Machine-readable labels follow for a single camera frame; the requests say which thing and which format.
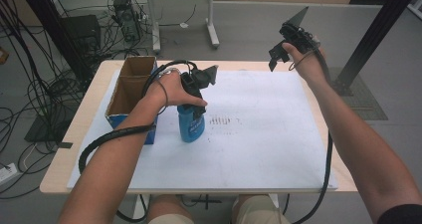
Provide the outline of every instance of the person's right arm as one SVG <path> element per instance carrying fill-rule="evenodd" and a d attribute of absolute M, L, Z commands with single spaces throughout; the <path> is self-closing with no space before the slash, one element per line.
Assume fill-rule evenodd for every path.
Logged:
<path fill-rule="evenodd" d="M 304 55 L 283 47 L 297 63 Z M 422 196 L 407 167 L 390 146 L 347 106 L 325 80 L 316 56 L 296 67 L 316 96 L 335 147 L 350 171 L 374 223 L 386 210 L 401 204 L 422 204 Z"/>

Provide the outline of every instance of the person's left hand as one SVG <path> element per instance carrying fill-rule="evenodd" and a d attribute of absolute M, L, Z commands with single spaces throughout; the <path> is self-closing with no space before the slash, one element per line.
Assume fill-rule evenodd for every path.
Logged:
<path fill-rule="evenodd" d="M 177 69 L 163 74 L 159 79 L 159 82 L 162 86 L 157 81 L 152 83 L 146 92 L 146 98 L 158 99 L 163 107 L 184 104 L 191 104 L 199 107 L 207 106 L 207 103 L 204 100 L 193 97 L 183 90 L 180 74 Z"/>

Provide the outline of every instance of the wooden table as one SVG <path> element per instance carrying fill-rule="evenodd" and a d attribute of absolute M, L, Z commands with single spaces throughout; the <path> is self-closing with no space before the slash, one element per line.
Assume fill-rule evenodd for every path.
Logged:
<path fill-rule="evenodd" d="M 166 64 L 168 61 L 158 61 L 158 66 Z M 268 71 L 268 62 L 226 62 L 226 61 L 194 61 L 199 69 L 205 69 L 212 65 L 219 65 L 219 71 Z M 112 75 L 115 71 L 120 70 L 123 61 L 105 61 L 103 62 L 96 76 L 94 77 L 90 88 L 88 89 L 84 100 L 81 103 L 69 129 L 66 133 L 63 142 L 71 142 L 71 148 L 59 148 L 57 151 L 41 185 L 40 189 L 45 193 L 69 193 L 70 188 L 67 188 L 69 178 L 77 161 L 78 152 L 83 142 L 83 139 L 93 122 L 93 118 L 103 96 L 108 88 Z M 279 63 L 276 67 L 276 72 L 286 72 L 289 64 Z M 323 143 L 327 143 L 327 128 L 320 110 L 317 105 L 313 93 L 309 89 L 305 81 L 302 81 L 304 91 L 310 102 L 310 107 L 319 134 Z M 331 170 L 335 173 L 338 183 L 338 188 L 335 192 L 355 192 L 356 187 L 351 178 L 349 171 L 344 166 L 342 160 L 339 158 L 334 149 L 332 155 Z M 128 190 L 128 193 L 136 193 L 135 190 Z"/>
<path fill-rule="evenodd" d="M 152 49 L 156 54 L 158 54 L 161 50 L 160 38 L 159 38 L 159 25 L 158 25 L 158 22 L 155 20 L 153 0 L 147 0 L 147 2 L 148 2 L 148 7 L 149 7 L 149 16 L 152 23 Z M 207 23 L 208 33 L 211 38 L 211 44 L 215 48 L 217 48 L 220 45 L 220 42 L 218 40 L 217 33 L 214 28 L 213 15 L 214 15 L 213 0 L 208 0 L 208 18 L 205 20 L 205 22 Z"/>

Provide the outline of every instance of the person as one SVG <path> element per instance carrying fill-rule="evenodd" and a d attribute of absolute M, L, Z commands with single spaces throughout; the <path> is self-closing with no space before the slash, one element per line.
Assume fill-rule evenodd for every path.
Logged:
<path fill-rule="evenodd" d="M 304 56 L 291 44 L 283 47 L 298 64 L 330 130 L 336 150 L 350 171 L 373 223 L 422 223 L 422 196 L 409 170 L 389 145 L 357 116 L 331 88 L 315 55 Z M 177 72 L 154 82 L 118 127 L 150 124 L 164 106 L 206 106 L 186 94 Z M 60 223 L 110 223 L 126 193 L 145 133 L 111 140 L 98 148 L 72 190 Z M 174 195 L 151 203 L 148 223 L 193 223 Z M 240 195 L 232 223 L 288 223 L 266 195 Z"/>

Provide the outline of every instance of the blue bottle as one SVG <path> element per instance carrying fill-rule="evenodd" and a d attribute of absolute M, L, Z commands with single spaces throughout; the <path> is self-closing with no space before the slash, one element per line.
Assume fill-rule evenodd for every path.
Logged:
<path fill-rule="evenodd" d="M 183 106 L 178 106 L 179 112 L 179 129 L 182 140 L 185 142 L 192 142 L 196 140 L 205 129 L 204 114 L 197 119 L 193 118 L 193 107 L 185 109 Z"/>

